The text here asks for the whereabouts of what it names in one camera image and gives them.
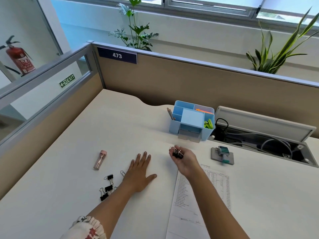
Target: forearm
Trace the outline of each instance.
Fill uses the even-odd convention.
[[[93,216],[100,221],[106,238],[111,237],[115,225],[133,193],[127,185],[121,184],[105,201],[88,214],[88,216]]]
[[[202,169],[188,178],[210,238],[249,238]]]

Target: pencil holder compartment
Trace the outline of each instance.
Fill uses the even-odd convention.
[[[215,128],[214,109],[184,101],[175,101],[169,132],[178,138],[194,142],[206,141]],[[204,122],[212,121],[213,129],[204,127]]]

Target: hand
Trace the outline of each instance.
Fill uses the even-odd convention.
[[[142,159],[141,155],[138,154],[136,160],[132,160],[129,170],[127,170],[124,178],[123,184],[127,185],[128,188],[132,189],[132,192],[141,192],[146,186],[157,177],[156,174],[152,174],[146,178],[146,169],[151,160],[151,155],[146,159],[147,152],[144,152]]]
[[[177,145],[175,145],[175,148],[178,151],[181,150],[181,153],[184,154],[184,157],[182,159],[174,157],[174,149],[172,148],[169,149],[169,155],[177,165],[177,168],[182,175],[189,179],[192,175],[196,174],[198,170],[201,170],[196,155],[191,150],[179,147]]]

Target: black binder clip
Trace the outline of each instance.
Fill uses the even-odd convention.
[[[103,188],[100,189],[100,192],[101,192],[101,201],[104,201],[107,197],[108,197],[108,194],[104,192]]]
[[[105,176],[104,179],[109,180],[111,185],[114,184],[114,183],[113,183],[113,174],[110,174],[110,175],[108,175],[108,176]]]
[[[174,152],[173,152],[174,157],[180,158],[180,159],[184,157],[184,154],[181,153],[181,150],[178,151],[175,147],[171,147],[171,149],[174,149]]]
[[[108,195],[110,195],[112,193],[112,189],[113,189],[113,185],[107,186],[105,187],[105,191]]]

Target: paper document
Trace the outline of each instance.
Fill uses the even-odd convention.
[[[201,164],[219,196],[230,210],[229,176]],[[166,239],[210,239],[188,180],[177,174]]]

